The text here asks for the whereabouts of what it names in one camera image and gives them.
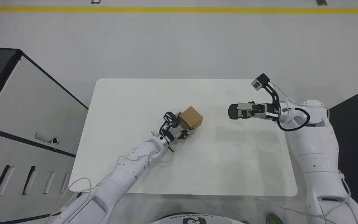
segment robot logo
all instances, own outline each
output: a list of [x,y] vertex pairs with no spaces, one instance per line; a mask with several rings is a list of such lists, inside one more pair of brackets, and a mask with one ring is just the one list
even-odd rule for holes
[[197,220],[194,218],[184,218],[183,224],[206,224],[206,220],[201,217],[197,218]]

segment small brown box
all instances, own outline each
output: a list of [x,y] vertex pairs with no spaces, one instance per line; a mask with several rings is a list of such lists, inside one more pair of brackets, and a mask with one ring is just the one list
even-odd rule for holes
[[198,128],[202,122],[202,116],[192,106],[179,114],[179,118],[188,129]]

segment white floor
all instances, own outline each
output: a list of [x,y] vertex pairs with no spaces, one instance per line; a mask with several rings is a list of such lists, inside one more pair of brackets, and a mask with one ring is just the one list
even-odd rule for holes
[[[212,0],[210,4],[215,2],[218,6],[315,4],[314,0]],[[357,7],[350,0],[328,3]],[[2,12],[0,31],[1,47],[22,49],[86,105],[95,82],[104,77],[255,78],[265,72],[295,100],[318,99],[332,107],[357,94],[357,15]],[[295,159],[292,164],[298,194],[265,200],[304,211],[303,174]],[[130,194],[116,207],[112,223],[151,223],[176,212],[210,213],[254,224],[265,223],[266,215],[273,212],[284,223],[307,222],[304,216],[254,197]]]

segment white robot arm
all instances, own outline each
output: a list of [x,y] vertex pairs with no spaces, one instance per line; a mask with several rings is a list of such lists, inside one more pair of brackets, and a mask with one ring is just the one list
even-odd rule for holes
[[[358,223],[358,205],[347,193],[344,176],[338,170],[339,147],[328,120],[327,108],[317,100],[297,104],[291,99],[279,101],[270,79],[260,75],[252,86],[264,88],[271,96],[270,104],[231,104],[231,119],[261,118],[277,122],[303,173],[307,186],[307,211],[334,223]],[[325,220],[308,216],[310,224],[326,224]]]
[[145,171],[160,162],[168,148],[172,150],[170,144],[178,139],[186,139],[195,131],[184,128],[178,114],[167,112],[159,133],[152,132],[153,136],[117,164],[113,172],[90,194],[84,194],[68,207],[63,207],[53,223],[109,223],[118,201]]

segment white table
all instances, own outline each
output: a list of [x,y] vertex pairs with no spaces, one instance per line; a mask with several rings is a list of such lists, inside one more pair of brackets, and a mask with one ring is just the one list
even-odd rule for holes
[[[97,82],[70,183],[98,183],[120,155],[158,131],[167,111],[193,106],[202,125],[175,145],[170,165],[159,164],[129,193],[294,196],[297,186],[284,132],[269,120],[230,120],[237,102],[271,102],[253,80],[101,79]],[[88,188],[80,181],[71,190]]]

